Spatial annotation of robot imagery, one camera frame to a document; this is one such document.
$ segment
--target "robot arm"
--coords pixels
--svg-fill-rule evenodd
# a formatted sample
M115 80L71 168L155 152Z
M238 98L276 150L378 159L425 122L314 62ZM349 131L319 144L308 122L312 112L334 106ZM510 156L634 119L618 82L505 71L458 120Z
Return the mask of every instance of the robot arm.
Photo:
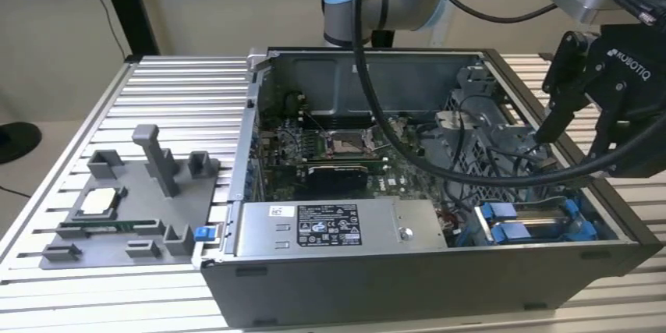
M593 102L601 115L587 158L599 158L639 134L666 109L666 0L554 2L579 22L603 25L599 35L569 32L562 38L543 83L550 112L535 141L554 142L574 113ZM663 171L666 148L659 141L661 136L653 136L609 174L639 178Z
M363 41L373 30L417 30L442 15L442 0L363 0ZM323 38L332 46L353 46L351 0L324 0Z
M589 154L589 159L579 165L526 177L479 177L454 172L425 161L405 148L386 121L367 71L363 44L371 27L375 26L371 18L375 12L369 11L371 7L365 6L363 1L345 0L350 3L347 9L353 22L342 19L340 30L347 30L345 25L351 24L351 33L339 35L347 37L351 34L350 45L358 77L377 124L394 149L417 168L459 183L497 187L563 183L586 176L599 176L601 171L614 176L647 177L666 169L666 151L658 142L666 129L666 91L658 86L661 82L657 82L663 76L661 71L666 60L661 51L666 41L663 0L554 0L555 5L579 22L605 25L601 37L585 34L565 36L565 43L546 78L545 89L553 98L550 115L535 134L537 142L547 143L559 137L574 113L590 101L601 107L602 116L597 126L594 152ZM553 8L553 5L545 7L530 14L530 17L539 16ZM390 5L381 12L390 12ZM627 23L631 20L642 24Z

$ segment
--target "motherboard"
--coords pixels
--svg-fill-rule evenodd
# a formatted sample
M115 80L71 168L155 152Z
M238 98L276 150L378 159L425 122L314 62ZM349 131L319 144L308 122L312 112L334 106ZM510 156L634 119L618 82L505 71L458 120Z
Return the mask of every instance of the motherboard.
M425 175L398 155L377 126L326 129L294 119L262 132L262 168L268 201L363 199L398 196L442 202L442 181ZM418 127L391 119L401 140L415 153Z

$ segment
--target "sticker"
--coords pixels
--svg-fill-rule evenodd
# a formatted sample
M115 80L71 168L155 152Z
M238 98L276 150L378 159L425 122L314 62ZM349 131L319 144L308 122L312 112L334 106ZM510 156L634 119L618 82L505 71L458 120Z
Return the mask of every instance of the sticker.
M292 218L295 213L294 206L270 206L268 216L279 218Z
M359 246L362 223L355 204L298 206L299 246Z

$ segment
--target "metal case frame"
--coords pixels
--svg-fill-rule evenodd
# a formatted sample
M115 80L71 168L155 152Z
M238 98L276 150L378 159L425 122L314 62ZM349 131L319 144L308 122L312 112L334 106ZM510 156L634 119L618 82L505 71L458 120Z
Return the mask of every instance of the metal case frame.
M274 51L351 53L326 48L275 48ZM513 99L514 108L534 126L543 121L539 101L495 50L369 49L369 53L401 51L478 53ZM258 92L254 93L250 101L256 100ZM247 119L254 119L256 106L248 107ZM239 147L244 137L252 142L254 129L244 128ZM583 158L566 134L558 139L555 149L563 164L574 164ZM239 154L234 170L247 165L247 157ZM594 280L625 275L662 248L607 181L595 181L589 192L607 209L629 240L270 260L234 259L234 230L242 206L242 202L235 201L230 204L230 240L224 241L218 258L224 261L204 261L200 272L224 319L234 327L409 320L553 309Z

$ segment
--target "black stand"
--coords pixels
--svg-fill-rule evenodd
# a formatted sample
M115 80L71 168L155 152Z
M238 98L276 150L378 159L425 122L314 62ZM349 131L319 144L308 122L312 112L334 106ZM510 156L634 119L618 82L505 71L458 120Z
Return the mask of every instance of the black stand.
M38 147L42 131L28 122L12 122L0 126L0 164L15 161Z

